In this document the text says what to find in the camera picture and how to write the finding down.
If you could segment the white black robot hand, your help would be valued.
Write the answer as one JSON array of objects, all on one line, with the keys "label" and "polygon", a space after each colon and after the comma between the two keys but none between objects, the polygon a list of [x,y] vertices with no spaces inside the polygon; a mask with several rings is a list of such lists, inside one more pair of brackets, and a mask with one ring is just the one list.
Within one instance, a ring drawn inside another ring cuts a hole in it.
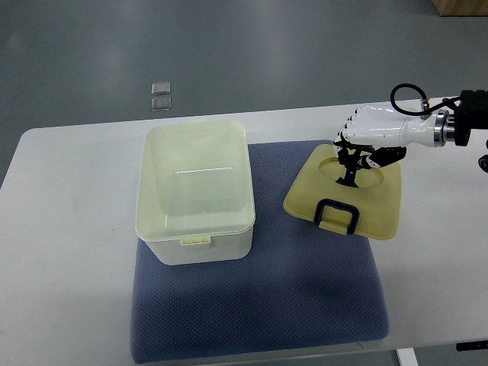
[{"label": "white black robot hand", "polygon": [[399,162],[411,143],[441,147],[453,140],[454,123],[447,111],[419,115],[366,105],[348,118],[333,142],[336,158],[345,167],[345,174],[337,182],[356,187],[357,171]]}]

